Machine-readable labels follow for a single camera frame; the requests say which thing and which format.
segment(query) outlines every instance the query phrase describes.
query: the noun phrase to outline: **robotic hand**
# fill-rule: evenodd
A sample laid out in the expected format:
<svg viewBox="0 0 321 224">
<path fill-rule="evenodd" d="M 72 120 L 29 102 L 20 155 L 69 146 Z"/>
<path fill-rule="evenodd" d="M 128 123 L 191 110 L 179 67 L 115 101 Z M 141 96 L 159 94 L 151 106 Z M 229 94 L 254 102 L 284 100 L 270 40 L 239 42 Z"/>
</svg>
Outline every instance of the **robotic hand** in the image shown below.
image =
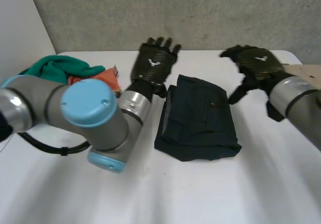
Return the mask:
<svg viewBox="0 0 321 224">
<path fill-rule="evenodd" d="M 275 56 L 264 48 L 237 45 L 221 53 L 220 57 L 231 58 L 239 72 L 245 75 L 242 84 L 229 97 L 229 104 L 237 103 L 248 91 L 258 88 L 269 96 L 277 83 L 293 76 L 286 73 Z M 278 122 L 284 119 L 270 101 L 266 103 L 266 108 L 270 118 Z"/>
<path fill-rule="evenodd" d="M 162 98 L 166 97 L 167 92 L 164 82 L 171 73 L 181 48 L 181 45 L 176 45 L 173 51 L 170 51 L 172 39 L 168 38 L 164 46 L 161 46 L 163 40 L 163 37 L 156 41 L 149 38 L 147 43 L 141 45 L 130 76 L 132 82 L 144 80 L 151 84 L 153 94 Z"/>
<path fill-rule="evenodd" d="M 286 73 L 275 56 L 264 48 L 237 45 L 222 52 L 221 57 L 229 57 L 245 75 L 229 97 L 230 104 L 237 103 L 250 90 L 262 89 L 269 98 L 268 116 L 278 122 L 287 118 L 321 150 L 321 91 Z"/>
</svg>

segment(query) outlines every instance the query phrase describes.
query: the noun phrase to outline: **white wall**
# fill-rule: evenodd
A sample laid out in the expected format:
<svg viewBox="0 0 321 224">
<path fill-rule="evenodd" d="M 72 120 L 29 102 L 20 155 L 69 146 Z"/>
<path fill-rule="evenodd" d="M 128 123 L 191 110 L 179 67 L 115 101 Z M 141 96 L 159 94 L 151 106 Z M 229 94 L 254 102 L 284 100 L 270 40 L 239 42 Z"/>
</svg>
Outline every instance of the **white wall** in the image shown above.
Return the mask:
<svg viewBox="0 0 321 224">
<path fill-rule="evenodd" d="M 56 54 L 33 0 L 0 0 L 0 80 Z"/>
</svg>

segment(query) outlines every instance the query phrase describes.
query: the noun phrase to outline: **green cloth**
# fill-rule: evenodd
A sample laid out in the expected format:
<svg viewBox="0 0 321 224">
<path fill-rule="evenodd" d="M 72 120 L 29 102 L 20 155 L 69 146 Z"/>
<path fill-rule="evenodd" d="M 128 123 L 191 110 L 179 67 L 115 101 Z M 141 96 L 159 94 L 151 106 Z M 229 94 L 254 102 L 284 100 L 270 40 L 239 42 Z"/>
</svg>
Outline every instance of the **green cloth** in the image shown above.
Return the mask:
<svg viewBox="0 0 321 224">
<path fill-rule="evenodd" d="M 20 75 L 31 75 L 67 84 L 70 76 L 88 78 L 103 71 L 105 71 L 103 66 L 90 67 L 87 62 L 77 58 L 52 55 L 40 59 Z"/>
</svg>

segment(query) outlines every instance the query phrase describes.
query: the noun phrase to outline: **concrete wall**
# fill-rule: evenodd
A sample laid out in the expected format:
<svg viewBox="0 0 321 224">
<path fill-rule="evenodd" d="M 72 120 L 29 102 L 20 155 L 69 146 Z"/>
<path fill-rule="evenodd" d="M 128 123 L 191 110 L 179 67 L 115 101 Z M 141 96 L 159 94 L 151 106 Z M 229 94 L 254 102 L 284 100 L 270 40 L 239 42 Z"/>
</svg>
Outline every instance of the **concrete wall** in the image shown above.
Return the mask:
<svg viewBox="0 0 321 224">
<path fill-rule="evenodd" d="M 171 36 L 185 50 L 250 44 L 321 61 L 321 0 L 34 0 L 57 52 L 136 50 Z"/>
</svg>

